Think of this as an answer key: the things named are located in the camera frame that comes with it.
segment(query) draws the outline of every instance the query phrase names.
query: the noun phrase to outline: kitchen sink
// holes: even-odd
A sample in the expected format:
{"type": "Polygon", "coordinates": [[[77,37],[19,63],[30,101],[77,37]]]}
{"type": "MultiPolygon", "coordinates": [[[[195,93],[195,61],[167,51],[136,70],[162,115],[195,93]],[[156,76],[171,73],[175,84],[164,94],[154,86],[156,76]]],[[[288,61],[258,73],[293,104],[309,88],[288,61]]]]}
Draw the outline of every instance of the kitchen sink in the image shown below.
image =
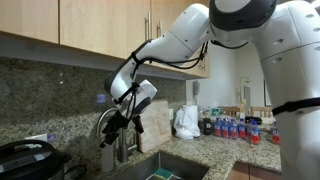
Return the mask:
{"type": "Polygon", "coordinates": [[[171,171],[173,177],[170,180],[202,179],[209,170],[207,166],[160,151],[111,179],[151,180],[153,179],[152,174],[158,168],[171,171]]]}

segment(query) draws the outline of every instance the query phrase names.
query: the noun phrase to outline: electrical outlet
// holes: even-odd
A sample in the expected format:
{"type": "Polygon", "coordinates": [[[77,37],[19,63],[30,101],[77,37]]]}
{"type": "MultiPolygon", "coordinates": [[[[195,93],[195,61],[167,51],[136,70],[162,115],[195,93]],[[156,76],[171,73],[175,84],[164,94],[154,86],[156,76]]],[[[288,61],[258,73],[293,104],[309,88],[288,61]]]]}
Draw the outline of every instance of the electrical outlet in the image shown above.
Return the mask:
{"type": "MultiPolygon", "coordinates": [[[[39,134],[35,136],[29,136],[29,137],[25,137],[24,139],[37,139],[37,140],[48,142],[48,134],[39,134]]],[[[40,145],[34,145],[34,144],[28,144],[27,146],[29,146],[30,148],[41,147],[40,145]]]]}
{"type": "Polygon", "coordinates": [[[173,120],[173,109],[169,109],[169,119],[173,120]]]}

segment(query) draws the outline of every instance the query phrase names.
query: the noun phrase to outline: black cable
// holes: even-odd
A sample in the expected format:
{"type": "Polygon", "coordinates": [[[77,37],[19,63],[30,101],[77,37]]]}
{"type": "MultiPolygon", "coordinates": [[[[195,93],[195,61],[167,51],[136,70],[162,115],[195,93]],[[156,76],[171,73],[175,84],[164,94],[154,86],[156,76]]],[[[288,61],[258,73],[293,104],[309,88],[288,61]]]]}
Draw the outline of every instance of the black cable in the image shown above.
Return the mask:
{"type": "Polygon", "coordinates": [[[177,69],[191,69],[191,68],[195,67],[195,66],[199,63],[201,57],[202,57],[202,56],[199,56],[198,58],[196,58],[197,62],[194,63],[193,65],[189,66],[189,67],[179,67],[179,66],[173,65],[173,64],[176,64],[176,63],[182,63],[181,61],[180,61],[180,62],[178,62],[178,61],[176,61],[176,62],[166,62],[166,61],[163,61],[163,60],[161,60],[161,59],[152,59],[152,60],[153,60],[154,62],[166,64],[166,65],[168,65],[168,66],[171,66],[171,67],[174,67],[174,68],[177,68],[177,69]]]}
{"type": "Polygon", "coordinates": [[[194,58],[194,59],[189,59],[189,60],[184,60],[184,61],[171,61],[171,62],[166,62],[166,61],[163,61],[163,60],[161,60],[161,61],[163,61],[165,63],[170,63],[170,64],[181,64],[181,63],[188,63],[188,62],[192,62],[192,61],[197,61],[199,59],[200,59],[200,56],[197,57],[197,58],[194,58]]]}
{"type": "Polygon", "coordinates": [[[130,119],[132,119],[133,117],[133,112],[134,112],[134,108],[136,107],[136,100],[137,100],[137,96],[136,96],[136,90],[133,91],[133,106],[132,106],[132,110],[131,110],[131,116],[130,116],[130,119]]]}
{"type": "Polygon", "coordinates": [[[200,56],[204,54],[203,51],[204,51],[204,48],[205,48],[205,44],[207,44],[207,43],[208,43],[208,42],[202,44],[201,51],[200,51],[200,56]]]}
{"type": "Polygon", "coordinates": [[[129,108],[130,108],[130,105],[131,105],[132,100],[133,100],[133,93],[132,93],[132,95],[131,95],[131,98],[130,98],[130,101],[129,101],[129,105],[128,105],[128,107],[127,107],[126,119],[128,119],[128,116],[129,116],[129,108]]]}

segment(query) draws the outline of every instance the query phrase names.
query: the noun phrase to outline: black appliance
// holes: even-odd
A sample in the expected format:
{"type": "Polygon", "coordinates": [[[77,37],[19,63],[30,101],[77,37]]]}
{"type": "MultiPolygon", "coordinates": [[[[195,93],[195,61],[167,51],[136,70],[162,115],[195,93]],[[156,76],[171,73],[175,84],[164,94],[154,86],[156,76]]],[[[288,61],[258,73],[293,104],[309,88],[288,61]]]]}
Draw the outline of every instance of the black appliance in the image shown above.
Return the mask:
{"type": "Polygon", "coordinates": [[[23,140],[0,146],[0,180],[63,179],[71,157],[40,140],[23,140]],[[30,148],[28,144],[40,145],[30,148]]]}

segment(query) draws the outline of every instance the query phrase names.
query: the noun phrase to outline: blue bottle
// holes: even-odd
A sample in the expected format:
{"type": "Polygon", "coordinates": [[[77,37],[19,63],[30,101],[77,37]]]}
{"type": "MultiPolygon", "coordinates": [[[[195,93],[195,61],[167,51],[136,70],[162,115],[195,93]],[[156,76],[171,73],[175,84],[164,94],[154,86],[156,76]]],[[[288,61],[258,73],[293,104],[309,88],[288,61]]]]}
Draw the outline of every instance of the blue bottle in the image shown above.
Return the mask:
{"type": "Polygon", "coordinates": [[[279,144],[280,143],[280,137],[279,137],[279,130],[277,128],[277,122],[274,121],[272,123],[273,128],[272,128],[272,142],[275,144],[279,144]]]}
{"type": "Polygon", "coordinates": [[[231,119],[229,123],[229,138],[237,139],[238,138],[238,126],[235,119],[231,119]]]}
{"type": "Polygon", "coordinates": [[[253,121],[253,125],[251,128],[251,143],[252,144],[259,144],[260,143],[260,129],[257,126],[257,122],[253,121]]]}
{"type": "Polygon", "coordinates": [[[243,118],[240,118],[240,123],[238,125],[238,133],[241,139],[247,138],[246,125],[244,124],[243,118]]]}
{"type": "Polygon", "coordinates": [[[229,138],[229,126],[228,126],[228,118],[223,118],[222,124],[221,124],[221,133],[222,137],[229,138]]]}
{"type": "Polygon", "coordinates": [[[249,120],[249,123],[247,124],[247,139],[251,142],[251,135],[252,135],[252,133],[251,133],[251,127],[252,127],[252,123],[254,122],[254,120],[253,119],[250,119],[249,120]]]}
{"type": "Polygon", "coordinates": [[[221,118],[217,117],[216,122],[214,122],[214,135],[221,137],[221,118]]]}

